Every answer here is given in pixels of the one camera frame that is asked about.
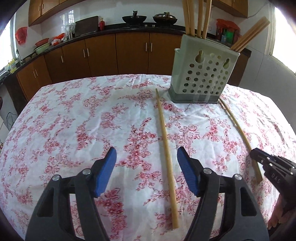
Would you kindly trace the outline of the person's hand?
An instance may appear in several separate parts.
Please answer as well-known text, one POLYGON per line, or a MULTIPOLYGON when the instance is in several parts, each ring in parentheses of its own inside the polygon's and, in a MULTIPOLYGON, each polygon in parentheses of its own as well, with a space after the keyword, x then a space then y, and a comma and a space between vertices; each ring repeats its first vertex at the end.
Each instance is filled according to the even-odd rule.
POLYGON ((270 230, 272 227, 276 227, 278 224, 286 223, 290 219, 291 215, 293 214, 293 210, 290 210, 286 214, 283 214, 283 201, 284 199, 280 194, 278 196, 278 200, 274 207, 271 218, 268 221, 268 224, 267 224, 268 230, 270 230))

